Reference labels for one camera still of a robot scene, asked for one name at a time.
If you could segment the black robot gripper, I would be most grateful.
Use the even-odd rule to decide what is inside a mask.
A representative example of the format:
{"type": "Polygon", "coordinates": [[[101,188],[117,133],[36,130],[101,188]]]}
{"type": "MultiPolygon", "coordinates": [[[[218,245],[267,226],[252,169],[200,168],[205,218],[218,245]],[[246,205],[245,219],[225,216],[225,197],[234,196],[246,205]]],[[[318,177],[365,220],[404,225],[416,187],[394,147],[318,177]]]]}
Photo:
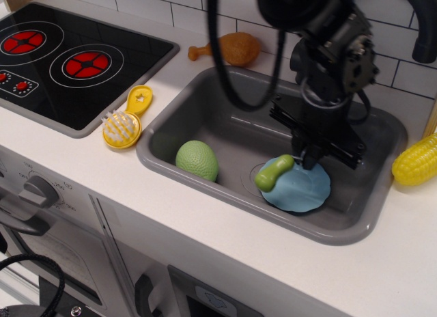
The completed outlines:
{"type": "Polygon", "coordinates": [[[366,145],[353,127],[366,117],[349,118],[351,100],[323,109],[311,105],[301,94],[277,94],[272,103],[270,116],[291,130],[292,154],[302,159],[304,169],[312,170],[325,156],[356,169],[366,145]]]}

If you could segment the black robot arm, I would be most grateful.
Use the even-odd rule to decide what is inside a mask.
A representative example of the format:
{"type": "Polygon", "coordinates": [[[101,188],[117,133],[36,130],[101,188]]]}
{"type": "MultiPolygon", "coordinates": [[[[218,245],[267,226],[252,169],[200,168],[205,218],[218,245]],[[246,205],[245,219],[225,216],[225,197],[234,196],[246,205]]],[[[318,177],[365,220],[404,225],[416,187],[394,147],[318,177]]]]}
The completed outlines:
{"type": "Polygon", "coordinates": [[[299,93],[273,97],[270,115],[291,130],[304,169],[332,156],[356,169],[366,145],[353,127],[371,104],[364,92],[379,70],[370,24],[353,0],[257,0],[273,27],[300,36],[290,59],[299,93]]]}

